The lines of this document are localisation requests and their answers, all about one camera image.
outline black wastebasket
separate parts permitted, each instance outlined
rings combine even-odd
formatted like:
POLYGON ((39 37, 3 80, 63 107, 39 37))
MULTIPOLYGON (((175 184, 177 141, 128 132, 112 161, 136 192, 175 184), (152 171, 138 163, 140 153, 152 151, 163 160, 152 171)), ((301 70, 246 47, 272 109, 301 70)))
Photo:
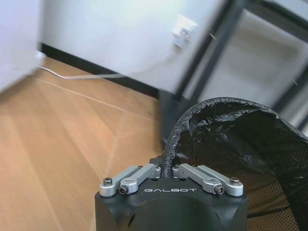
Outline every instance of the black wastebasket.
POLYGON ((248 194, 248 230, 308 230, 308 139, 263 105, 198 103, 174 126, 162 162, 163 177, 181 163, 238 177, 248 194))

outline black plastic bag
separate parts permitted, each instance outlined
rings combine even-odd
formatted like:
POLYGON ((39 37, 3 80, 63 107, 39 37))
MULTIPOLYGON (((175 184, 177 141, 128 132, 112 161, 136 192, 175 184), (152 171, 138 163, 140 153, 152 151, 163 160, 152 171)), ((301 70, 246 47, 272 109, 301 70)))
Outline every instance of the black plastic bag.
POLYGON ((308 230, 308 140, 271 109, 236 98, 198 103, 168 138, 162 176, 181 163, 238 177, 249 230, 308 230))

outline black metal frame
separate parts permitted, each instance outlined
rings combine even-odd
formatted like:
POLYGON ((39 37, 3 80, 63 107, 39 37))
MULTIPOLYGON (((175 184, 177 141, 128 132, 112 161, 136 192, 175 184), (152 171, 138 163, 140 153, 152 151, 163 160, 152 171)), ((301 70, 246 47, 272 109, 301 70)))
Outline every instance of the black metal frame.
MULTIPOLYGON (((176 94, 173 95, 163 90, 159 92, 163 145, 165 145, 172 127, 179 117, 198 101, 217 62, 219 61, 220 56, 228 44, 229 39, 232 37, 244 9, 251 11, 273 23, 277 27, 291 33, 305 42, 308 42, 308 22, 278 4, 264 0, 226 1, 215 19, 210 32, 205 35, 201 46, 190 63, 189 68, 185 72, 176 94), (182 97, 182 95, 205 55, 209 55, 207 64, 202 70, 202 74, 199 77, 191 98, 186 99, 182 97)), ((289 103, 290 98, 295 97, 308 82, 307 69, 308 66, 297 79, 298 86, 290 87, 289 90, 275 103, 273 108, 277 112, 280 112, 289 103)), ((301 124, 306 124, 307 120, 308 116, 301 124)))

